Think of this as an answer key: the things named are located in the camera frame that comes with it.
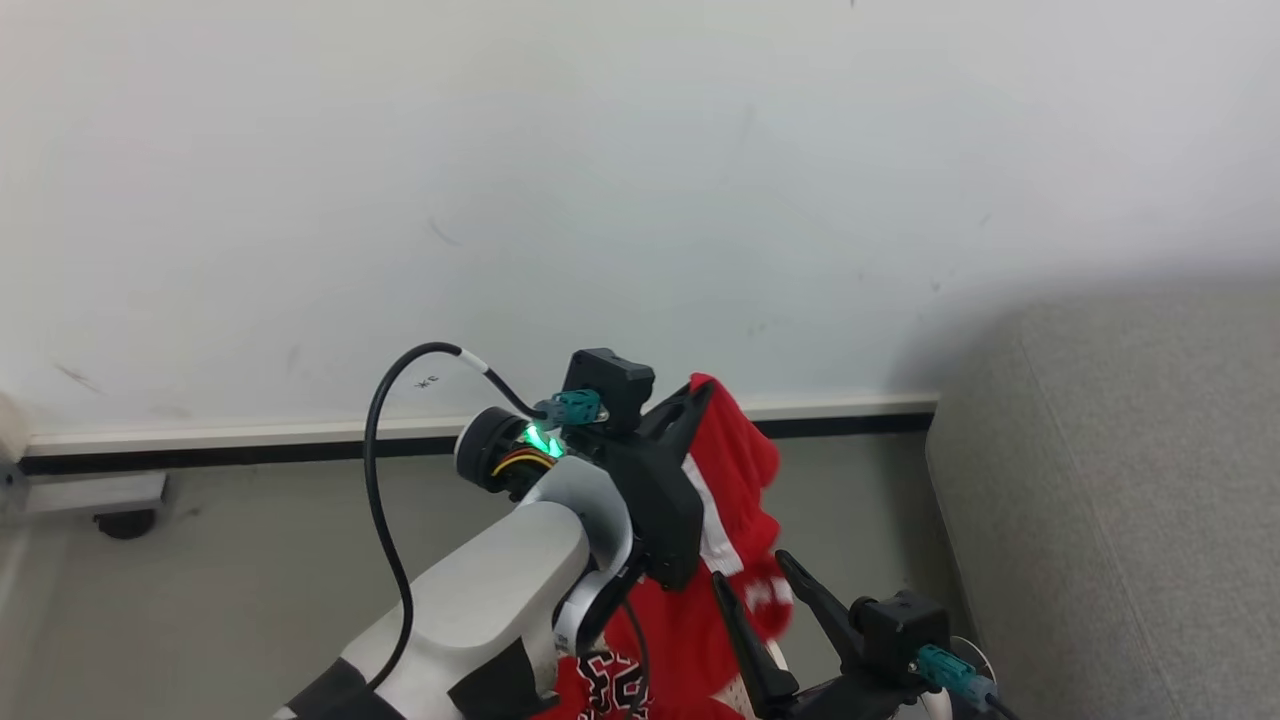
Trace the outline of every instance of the floor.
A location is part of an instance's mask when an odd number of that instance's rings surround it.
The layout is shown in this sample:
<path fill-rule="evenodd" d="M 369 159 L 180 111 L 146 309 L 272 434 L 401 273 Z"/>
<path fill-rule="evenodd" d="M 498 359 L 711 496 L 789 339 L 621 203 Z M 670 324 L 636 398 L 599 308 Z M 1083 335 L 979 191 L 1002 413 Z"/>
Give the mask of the floor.
<path fill-rule="evenodd" d="M 781 547 L 846 602 L 910 587 L 960 616 L 923 436 L 778 445 L 765 505 L 782 523 Z M 411 577 L 509 507 L 457 479 L 449 461 L 383 462 Z M 358 462 L 180 470 L 170 482 L 168 516 L 147 537 L 118 542 L 73 525 L 15 717 L 270 717 L 394 603 Z M 836 674 L 803 609 L 781 644 L 801 687 Z"/>

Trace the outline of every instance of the teal connector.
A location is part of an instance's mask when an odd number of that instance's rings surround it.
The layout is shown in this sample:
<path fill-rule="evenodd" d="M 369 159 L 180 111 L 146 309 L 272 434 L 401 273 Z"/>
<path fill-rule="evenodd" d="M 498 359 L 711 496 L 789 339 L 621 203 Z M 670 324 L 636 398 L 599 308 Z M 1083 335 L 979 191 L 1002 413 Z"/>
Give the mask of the teal connector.
<path fill-rule="evenodd" d="M 557 392 L 550 400 L 540 400 L 534 410 L 547 414 L 545 419 L 536 423 L 538 429 L 544 433 L 564 425 L 590 425 L 609 416 L 600 406 L 600 393 L 594 389 Z"/>
<path fill-rule="evenodd" d="M 978 712 L 991 710 L 991 703 L 987 702 L 988 694 L 1000 697 L 996 683 L 991 678 L 979 675 L 973 665 L 969 665 L 941 647 L 932 644 L 922 647 L 916 661 L 920 666 L 922 678 L 965 698 Z"/>

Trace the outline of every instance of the gray cushion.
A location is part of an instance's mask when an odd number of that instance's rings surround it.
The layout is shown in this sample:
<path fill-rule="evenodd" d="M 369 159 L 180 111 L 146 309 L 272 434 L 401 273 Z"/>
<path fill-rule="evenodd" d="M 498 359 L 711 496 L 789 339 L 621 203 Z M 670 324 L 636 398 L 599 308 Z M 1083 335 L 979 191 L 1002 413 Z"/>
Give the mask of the gray cushion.
<path fill-rule="evenodd" d="M 1024 719 L 1280 717 L 1280 283 L 1030 309 L 928 456 Z"/>

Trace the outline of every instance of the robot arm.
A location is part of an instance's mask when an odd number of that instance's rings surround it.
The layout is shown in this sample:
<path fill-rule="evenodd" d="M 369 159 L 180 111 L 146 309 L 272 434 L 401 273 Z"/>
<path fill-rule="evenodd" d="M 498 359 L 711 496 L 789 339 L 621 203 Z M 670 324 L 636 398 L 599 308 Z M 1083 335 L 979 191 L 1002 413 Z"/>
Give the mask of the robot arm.
<path fill-rule="evenodd" d="M 513 397 L 465 350 L 420 347 L 460 356 Z M 390 386 L 406 357 L 383 386 Z M 589 651 L 641 575 L 680 589 L 699 564 L 703 505 L 681 461 L 709 396 L 685 387 L 641 415 L 653 379 L 652 369 L 609 350 L 581 350 L 563 391 L 539 410 L 513 401 L 548 420 L 531 424 L 499 407 L 480 413 L 458 437 L 456 468 L 489 492 L 511 493 L 517 507 L 410 583 L 407 600 L 420 610 L 411 626 L 401 607 L 388 612 L 275 717 L 512 720 L 552 707 L 561 652 Z M 366 479 L 379 409 L 375 396 Z M 563 446 L 543 434 L 549 427 L 561 428 Z M 846 611 L 790 555 L 780 552 L 778 561 L 836 646 L 841 675 L 799 692 L 718 577 L 717 600 L 759 717 L 881 720 L 924 697 L 933 720 L 952 719 L 948 696 L 937 692 L 943 674 L 929 675 L 918 662 L 951 657 L 964 665 L 946 652 L 941 607 L 899 593 L 884 603 L 860 600 Z M 408 638 L 404 652 L 389 662 L 402 637 Z M 941 655 L 922 655 L 928 648 Z M 965 666 L 966 675 L 960 665 L 946 667 L 950 678 L 972 680 L 973 667 Z M 385 679 L 370 688 L 376 675 Z"/>
<path fill-rule="evenodd" d="M 589 559 L 573 510 L 543 501 L 516 507 L 413 580 L 424 612 L 381 687 L 362 692 L 396 644 L 399 607 L 275 717 L 462 720 L 527 717 L 550 707 L 552 618 Z"/>

